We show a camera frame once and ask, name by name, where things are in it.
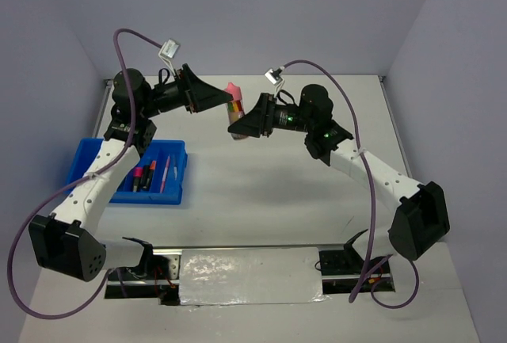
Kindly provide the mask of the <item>clear case of coloured pens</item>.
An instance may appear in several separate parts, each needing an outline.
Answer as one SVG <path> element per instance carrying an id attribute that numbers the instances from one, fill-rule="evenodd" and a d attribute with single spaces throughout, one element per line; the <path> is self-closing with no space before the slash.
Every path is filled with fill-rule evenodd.
<path id="1" fill-rule="evenodd" d="M 242 104 L 242 91 L 239 86 L 232 82 L 227 84 L 225 91 L 232 96 L 232 101 L 227 103 L 227 115 L 229 124 L 233 124 L 245 115 Z"/>

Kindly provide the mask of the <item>grey black pen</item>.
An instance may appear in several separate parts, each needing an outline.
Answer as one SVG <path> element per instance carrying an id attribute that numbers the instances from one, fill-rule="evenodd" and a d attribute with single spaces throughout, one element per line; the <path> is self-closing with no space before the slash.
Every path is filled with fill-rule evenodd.
<path id="1" fill-rule="evenodd" d="M 177 157 L 174 154 L 172 154 L 170 158 L 171 158 L 171 162 L 172 162 L 171 163 L 171 168 L 172 168 L 171 169 L 172 170 L 172 177 L 171 178 L 173 181 L 176 181 L 177 180 Z"/>

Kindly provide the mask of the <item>orange cap black highlighter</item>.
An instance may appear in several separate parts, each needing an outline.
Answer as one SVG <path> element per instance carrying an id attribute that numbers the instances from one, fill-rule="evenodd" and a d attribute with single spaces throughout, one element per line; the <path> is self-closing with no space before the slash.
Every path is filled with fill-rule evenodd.
<path id="1" fill-rule="evenodd" d="M 155 160 L 152 160 L 151 163 L 150 163 L 150 174 L 149 174 L 149 181 L 148 181 L 148 185 L 149 187 L 147 188 L 147 191 L 151 188 L 151 183 L 153 181 L 153 176 L 154 176 L 154 172 L 155 172 L 155 169 L 156 169 L 156 164 L 157 162 Z"/>

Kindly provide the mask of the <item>pink cap black highlighter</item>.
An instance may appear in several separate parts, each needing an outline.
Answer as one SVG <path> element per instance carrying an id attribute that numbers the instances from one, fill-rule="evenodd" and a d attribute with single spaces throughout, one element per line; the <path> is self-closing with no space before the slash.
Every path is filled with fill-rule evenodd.
<path id="1" fill-rule="evenodd" d="M 139 185 L 141 182 L 143 176 L 143 168 L 140 166 L 137 166 L 133 170 L 133 180 L 132 180 L 132 191 L 138 192 L 139 191 Z"/>

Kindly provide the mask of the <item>orange-red pen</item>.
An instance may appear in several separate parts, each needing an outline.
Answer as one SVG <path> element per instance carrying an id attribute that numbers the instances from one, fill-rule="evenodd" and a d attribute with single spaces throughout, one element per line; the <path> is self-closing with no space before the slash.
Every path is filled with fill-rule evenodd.
<path id="1" fill-rule="evenodd" d="M 162 174 L 162 179 L 161 179 L 161 185 L 160 185 L 159 193 L 163 193 L 164 190 L 165 190 L 166 180 L 167 180 L 167 176 L 168 176 L 168 171 L 169 171 L 169 168 L 170 168 L 170 160 L 171 160 L 171 157 L 170 157 L 170 155 L 168 155 L 167 158 L 166 158 L 166 163 L 164 165 L 164 170 L 163 170 L 163 174 Z"/>

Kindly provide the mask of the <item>blue cap black highlighter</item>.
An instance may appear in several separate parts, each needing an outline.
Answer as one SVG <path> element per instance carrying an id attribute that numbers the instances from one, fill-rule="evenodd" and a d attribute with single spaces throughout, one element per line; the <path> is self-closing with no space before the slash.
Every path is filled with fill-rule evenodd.
<path id="1" fill-rule="evenodd" d="M 149 187 L 148 181 L 149 181 L 149 174 L 150 174 L 150 166 L 144 165 L 141 169 L 140 175 L 139 175 L 139 184 L 137 191 L 147 191 L 147 188 Z"/>

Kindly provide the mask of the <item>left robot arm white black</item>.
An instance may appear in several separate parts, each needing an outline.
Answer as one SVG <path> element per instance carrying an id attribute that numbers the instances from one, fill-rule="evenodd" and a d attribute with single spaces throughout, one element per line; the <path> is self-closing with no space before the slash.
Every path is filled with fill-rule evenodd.
<path id="1" fill-rule="evenodd" d="M 180 107 L 202 112 L 233 98 L 200 80 L 188 65 L 177 70 L 172 81 L 161 77 L 155 86 L 132 68 L 119 72 L 112 81 L 112 120 L 95 158 L 66 189 L 63 202 L 47 216 L 36 215 L 29 224 L 37 264 L 85 282 L 115 267 L 127 267 L 139 279 L 154 271 L 150 243 L 137 238 L 107 243 L 95 237 L 109 201 L 154 137 L 152 117 Z"/>

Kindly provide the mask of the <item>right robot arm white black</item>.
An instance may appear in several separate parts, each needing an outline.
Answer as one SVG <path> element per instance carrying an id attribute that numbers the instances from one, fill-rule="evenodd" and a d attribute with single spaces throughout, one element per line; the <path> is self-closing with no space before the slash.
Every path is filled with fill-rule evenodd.
<path id="1" fill-rule="evenodd" d="M 392 212 L 391 226 L 378 233 L 372 255 L 418 260 L 450 230 L 444 190 L 433 181 L 424 185 L 407 177 L 359 148 L 353 135 L 333 119 L 333 108 L 326 88 L 316 84 L 302 89 L 299 104 L 279 105 L 274 95 L 262 93 L 228 131 L 254 138 L 268 137 L 276 129 L 304 133 L 312 158 L 374 189 L 376 201 Z"/>

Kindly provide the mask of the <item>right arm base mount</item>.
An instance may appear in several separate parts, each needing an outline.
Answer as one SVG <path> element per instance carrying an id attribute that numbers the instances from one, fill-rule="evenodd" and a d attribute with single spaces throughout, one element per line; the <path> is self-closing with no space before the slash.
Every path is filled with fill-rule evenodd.
<path id="1" fill-rule="evenodd" d="M 348 294 L 356 286 L 363 267 L 363 259 L 353 249 L 352 244 L 364 234 L 363 230 L 355 234 L 340 249 L 331 247 L 318 249 L 318 260 L 314 268 L 321 273 L 324 295 Z M 360 292 L 370 292 L 376 285 L 376 292 L 393 292 L 389 263 L 384 263 L 361 285 Z"/>

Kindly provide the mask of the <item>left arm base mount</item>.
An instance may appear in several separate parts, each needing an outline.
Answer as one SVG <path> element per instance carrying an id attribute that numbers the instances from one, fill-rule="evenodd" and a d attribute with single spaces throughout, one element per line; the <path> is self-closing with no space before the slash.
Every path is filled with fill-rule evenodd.
<path id="1" fill-rule="evenodd" d="M 157 253 L 149 242 L 123 237 L 106 247 L 105 267 L 110 269 L 106 299 L 155 299 L 164 306 L 181 304 L 181 255 Z"/>

